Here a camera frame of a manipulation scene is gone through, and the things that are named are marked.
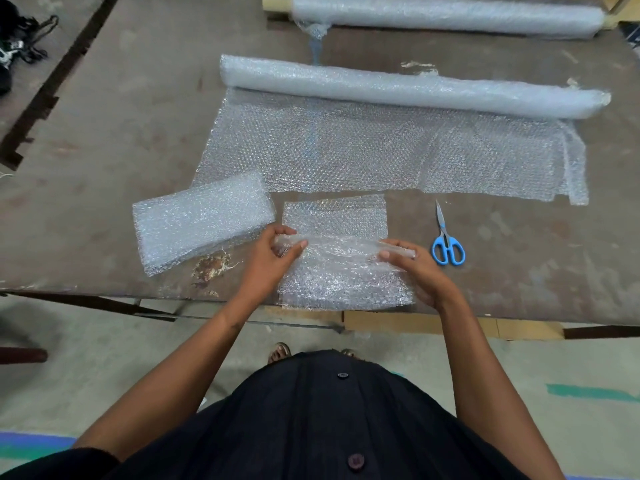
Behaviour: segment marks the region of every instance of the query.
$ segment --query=green tape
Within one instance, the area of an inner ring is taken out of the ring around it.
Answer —
[[[578,397],[580,399],[606,399],[608,401],[622,401],[625,403],[640,403],[640,396],[636,397],[626,391],[605,389],[602,387],[582,387],[567,384],[547,384],[547,392],[562,397]]]
[[[43,456],[62,451],[58,448],[46,447],[20,447],[13,445],[0,445],[0,458],[11,458],[12,460],[37,460]]]

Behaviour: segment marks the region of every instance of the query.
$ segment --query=hand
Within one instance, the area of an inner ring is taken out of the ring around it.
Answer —
[[[380,251],[379,257],[382,261],[407,271],[418,283],[421,290],[425,291],[426,296],[419,294],[418,297],[428,306],[440,311],[444,298],[460,293],[457,286],[444,274],[442,268],[437,265],[427,249],[399,239],[382,239],[382,242],[415,252],[413,259],[389,251]]]
[[[278,257],[272,249],[273,240],[277,234],[295,234],[291,227],[269,224],[253,246],[249,263],[244,270],[244,276],[237,296],[248,300],[253,306],[260,305],[276,288],[284,274],[302,251],[307,247],[307,241],[300,241],[291,247],[282,257]]]

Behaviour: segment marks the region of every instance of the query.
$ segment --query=black shirt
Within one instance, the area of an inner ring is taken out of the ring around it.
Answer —
[[[119,464],[75,449],[0,476],[90,479],[526,479],[430,396],[336,351],[267,365]]]

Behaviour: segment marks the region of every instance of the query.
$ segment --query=scissors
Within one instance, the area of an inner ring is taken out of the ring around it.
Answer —
[[[438,226],[440,227],[440,235],[436,237],[435,241],[431,245],[431,255],[435,259],[436,263],[444,266],[452,263],[453,266],[460,266],[464,263],[466,254],[462,245],[455,237],[450,236],[447,233],[447,228],[444,225],[444,216],[442,215],[442,209],[440,204],[436,200],[436,216],[438,217]],[[436,248],[440,248],[442,253],[442,259],[438,258]],[[460,253],[460,260],[456,259],[455,249],[458,249]]]

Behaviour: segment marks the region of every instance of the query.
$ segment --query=scissors blade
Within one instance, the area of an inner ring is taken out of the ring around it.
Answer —
[[[436,216],[438,217],[438,226],[440,229],[444,229],[444,216],[442,215],[442,209],[440,208],[440,204],[436,200]]]

